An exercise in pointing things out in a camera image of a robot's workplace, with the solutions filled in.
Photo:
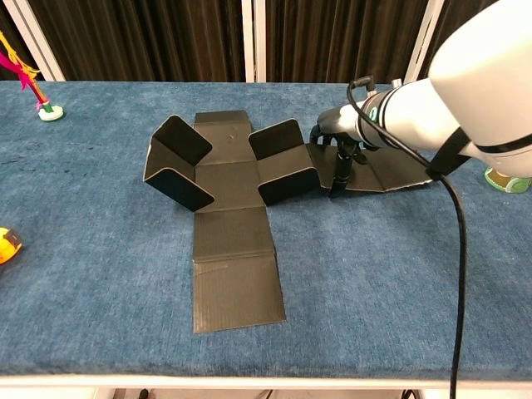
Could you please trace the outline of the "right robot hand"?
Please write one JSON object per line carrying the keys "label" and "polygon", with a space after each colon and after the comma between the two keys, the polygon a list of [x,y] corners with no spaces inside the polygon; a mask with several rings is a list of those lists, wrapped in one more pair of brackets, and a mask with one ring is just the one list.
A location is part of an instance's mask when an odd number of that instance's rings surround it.
{"label": "right robot hand", "polygon": [[337,142],[332,186],[329,196],[339,196],[347,187],[351,177],[352,163],[367,164],[367,157],[362,153],[360,142],[354,138],[356,112],[350,106],[339,106],[323,112],[311,129],[309,141],[317,145],[322,139],[322,145],[330,146],[332,140]]}

